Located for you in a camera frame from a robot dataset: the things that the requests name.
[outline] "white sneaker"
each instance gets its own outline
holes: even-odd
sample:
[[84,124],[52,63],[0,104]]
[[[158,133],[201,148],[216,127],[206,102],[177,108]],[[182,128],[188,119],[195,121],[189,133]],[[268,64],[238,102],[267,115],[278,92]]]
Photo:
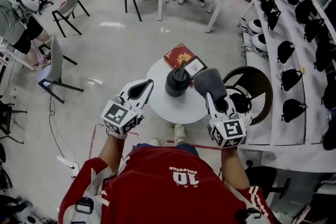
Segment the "white sneaker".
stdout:
[[182,124],[175,125],[175,146],[180,142],[185,142],[187,140],[187,137],[185,135],[185,128]]
[[179,5],[183,5],[185,3],[186,0],[178,0],[178,4]]
[[160,146],[160,142],[159,142],[159,140],[157,140],[156,138],[154,138],[154,139],[151,140],[150,145],[152,145],[152,146]]
[[199,2],[199,6],[200,6],[201,8],[204,8],[204,6],[205,6],[205,1],[204,1],[204,0],[198,0],[198,2]]

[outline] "white floor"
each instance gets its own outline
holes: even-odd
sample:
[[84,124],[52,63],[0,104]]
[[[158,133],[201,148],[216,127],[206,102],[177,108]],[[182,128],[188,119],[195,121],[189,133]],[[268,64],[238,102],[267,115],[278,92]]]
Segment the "white floor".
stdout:
[[[77,162],[79,167],[89,156],[99,154],[106,139],[100,115],[107,101],[127,82],[144,78],[151,65],[176,45],[186,45],[209,67],[217,68],[222,77],[245,65],[240,53],[243,39],[237,28],[238,18],[248,6],[244,0],[226,0],[210,34],[205,33],[205,28],[211,14],[200,8],[197,0],[188,0],[183,6],[172,0],[164,4],[162,22],[157,21],[158,2],[154,0],[138,1],[143,22],[139,22],[131,0],[127,14],[124,0],[80,0],[90,17],[77,7],[76,18],[70,21],[82,35],[61,22],[67,38],[63,38],[51,15],[63,1],[54,0],[39,19],[49,33],[56,34],[64,54],[78,62],[77,66],[64,62],[63,82],[85,91],[58,87],[54,91],[65,100],[65,104],[55,101],[59,134],[56,140],[65,158]],[[7,68],[1,82],[1,94],[10,70]],[[19,126],[13,124],[12,136],[24,141],[24,145],[9,139],[2,141],[7,154],[4,169],[13,181],[15,193],[28,198],[40,215],[57,219],[57,209],[76,169],[63,163],[49,127],[50,96],[37,82],[38,71],[15,65],[4,100],[13,101],[15,109],[26,109],[28,114],[13,117]],[[145,120],[127,138],[124,155],[132,145],[149,142],[152,137],[158,137],[162,145],[173,139],[170,123],[157,116],[149,105],[144,108],[144,115]],[[207,134],[207,122],[205,117],[186,126],[192,144],[215,146]],[[218,173],[219,151],[202,149],[199,153]]]

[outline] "foot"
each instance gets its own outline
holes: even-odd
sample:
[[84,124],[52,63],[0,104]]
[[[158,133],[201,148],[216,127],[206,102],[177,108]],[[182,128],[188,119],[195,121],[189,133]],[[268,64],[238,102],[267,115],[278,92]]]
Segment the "foot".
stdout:
[[183,5],[185,3],[186,0],[178,0],[178,4],[179,5]]
[[199,2],[199,6],[200,6],[201,8],[204,8],[204,6],[205,6],[205,1],[204,1],[204,0],[198,0],[198,2]]
[[156,138],[152,139],[150,145],[152,145],[152,146],[160,146],[159,140],[157,140]]
[[186,138],[186,135],[185,135],[184,126],[181,125],[181,124],[177,124],[177,125],[175,125],[174,131],[175,131],[175,139],[174,139],[175,146],[178,145],[181,142],[186,143],[187,138]]

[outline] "black cable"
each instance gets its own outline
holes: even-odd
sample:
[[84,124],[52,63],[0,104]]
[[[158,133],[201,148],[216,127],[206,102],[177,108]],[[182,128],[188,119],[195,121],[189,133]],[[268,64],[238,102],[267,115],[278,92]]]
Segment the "black cable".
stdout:
[[56,141],[56,138],[55,138],[55,135],[54,135],[54,132],[53,132],[53,128],[51,127],[51,121],[50,121],[51,113],[55,113],[55,108],[54,108],[53,111],[51,111],[51,97],[52,97],[52,95],[50,95],[50,102],[49,102],[49,125],[50,125],[50,130],[51,130],[52,136],[53,136],[53,138],[54,138],[54,140],[55,140],[55,143],[56,143],[56,145],[57,145],[57,147],[58,147],[58,150],[59,150],[59,152],[60,152],[61,155],[62,155],[62,158],[63,158],[63,160],[64,160],[64,163],[65,163],[70,169],[75,169],[74,166],[72,166],[72,167],[69,166],[69,165],[68,165],[68,162],[65,160],[64,155],[63,155],[63,153],[62,153],[62,151],[61,151],[61,149],[60,149],[60,147],[59,147],[59,145],[58,145],[58,143],[57,143],[57,141]]

